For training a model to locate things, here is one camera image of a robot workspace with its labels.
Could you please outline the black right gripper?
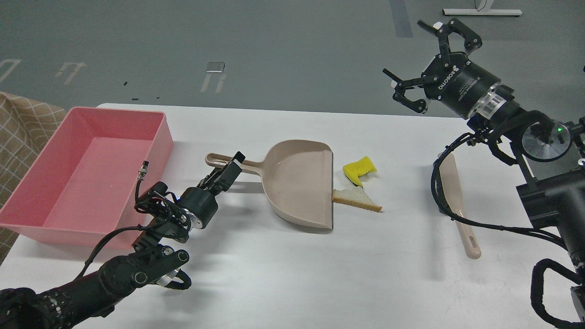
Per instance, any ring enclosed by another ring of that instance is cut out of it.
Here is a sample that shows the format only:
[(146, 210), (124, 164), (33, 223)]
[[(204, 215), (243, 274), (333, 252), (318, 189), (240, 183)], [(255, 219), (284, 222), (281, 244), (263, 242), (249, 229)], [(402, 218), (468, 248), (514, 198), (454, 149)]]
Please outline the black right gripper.
[[(383, 69), (383, 73), (392, 80), (392, 99), (417, 114), (424, 114), (428, 108), (427, 101), (424, 98), (410, 100), (405, 95), (409, 90), (423, 88), (427, 98), (438, 100), (462, 119), (469, 119), (476, 103), (501, 82), (499, 77), (468, 58), (469, 54), (481, 48), (480, 35), (456, 18), (434, 25), (418, 20), (418, 27), (437, 38), (439, 55), (415, 79), (402, 80), (388, 69)], [(451, 52), (449, 36), (452, 33), (463, 38), (465, 53)]]

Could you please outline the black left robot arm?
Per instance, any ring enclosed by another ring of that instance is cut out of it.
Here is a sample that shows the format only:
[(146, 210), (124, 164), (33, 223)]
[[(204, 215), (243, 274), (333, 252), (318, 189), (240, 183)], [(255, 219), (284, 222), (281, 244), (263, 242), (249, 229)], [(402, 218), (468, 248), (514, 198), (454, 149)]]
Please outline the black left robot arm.
[[(159, 181), (140, 192), (148, 172), (148, 162), (138, 171), (134, 190), (134, 209), (152, 216), (146, 226), (115, 229), (94, 247), (77, 277), (60, 287), (36, 293), (32, 289), (1, 291), (1, 327), (3, 329), (71, 329), (91, 317), (106, 317), (124, 298), (147, 285), (171, 290), (191, 287), (190, 277), (182, 270), (190, 258), (186, 250), (162, 245), (164, 238), (186, 243), (193, 229), (204, 229), (218, 209), (217, 195), (228, 191), (242, 173), (244, 154), (223, 161), (180, 197)], [(87, 273), (99, 252), (114, 237), (136, 231), (133, 252), (106, 261)]]

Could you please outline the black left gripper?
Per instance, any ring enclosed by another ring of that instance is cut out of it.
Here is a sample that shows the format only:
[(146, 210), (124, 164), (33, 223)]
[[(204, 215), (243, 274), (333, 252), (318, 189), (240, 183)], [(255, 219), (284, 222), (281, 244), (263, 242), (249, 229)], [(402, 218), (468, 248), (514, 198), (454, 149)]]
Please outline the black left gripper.
[(231, 188), (238, 175), (242, 173), (241, 164), (245, 158), (242, 152), (236, 152), (223, 168), (215, 167), (209, 175), (199, 181), (197, 187), (189, 187), (183, 192), (179, 198), (179, 206), (191, 214), (194, 228), (205, 229), (209, 224), (218, 209), (216, 196), (212, 193), (228, 191)]

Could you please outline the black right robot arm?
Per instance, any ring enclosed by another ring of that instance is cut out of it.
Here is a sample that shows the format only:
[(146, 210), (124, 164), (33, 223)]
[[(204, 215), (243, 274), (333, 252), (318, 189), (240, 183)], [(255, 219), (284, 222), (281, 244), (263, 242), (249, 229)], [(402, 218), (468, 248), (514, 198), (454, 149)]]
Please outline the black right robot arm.
[[(418, 26), (435, 36), (439, 52), (420, 77), (404, 80), (383, 69), (393, 81), (393, 100), (424, 114), (429, 101), (438, 101), (466, 120), (464, 133), (445, 147), (433, 163), (431, 193), (439, 209), (453, 221), (470, 226), (517, 233), (564, 248), (573, 269), (540, 260), (532, 270), (530, 300), (534, 312), (556, 329), (584, 327), (584, 119), (563, 123), (541, 111), (524, 110), (514, 90), (501, 83), (469, 55), (482, 45), (481, 37), (456, 18)], [(492, 156), (519, 166), (525, 184), (516, 188), (531, 228), (479, 223), (454, 212), (440, 168), (462, 144), (487, 145)], [(543, 303), (544, 273), (553, 270), (572, 281), (572, 300), (579, 320), (552, 316)]]

